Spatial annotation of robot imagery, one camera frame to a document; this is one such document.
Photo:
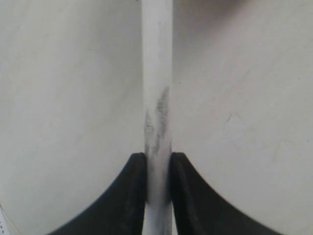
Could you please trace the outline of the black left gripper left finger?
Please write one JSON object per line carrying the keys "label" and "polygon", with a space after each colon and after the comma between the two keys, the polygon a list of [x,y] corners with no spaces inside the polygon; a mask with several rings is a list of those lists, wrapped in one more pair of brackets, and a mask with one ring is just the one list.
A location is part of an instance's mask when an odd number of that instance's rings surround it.
{"label": "black left gripper left finger", "polygon": [[107,190],[53,235],[140,235],[147,196],[147,158],[133,153]]}

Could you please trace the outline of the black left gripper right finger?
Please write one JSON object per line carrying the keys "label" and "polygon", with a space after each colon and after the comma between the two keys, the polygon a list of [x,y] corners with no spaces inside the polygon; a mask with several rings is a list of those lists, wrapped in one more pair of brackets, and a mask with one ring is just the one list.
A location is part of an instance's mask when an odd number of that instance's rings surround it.
{"label": "black left gripper right finger", "polygon": [[248,217],[200,176],[184,153],[170,159],[170,191],[180,235],[271,235],[273,231]]}

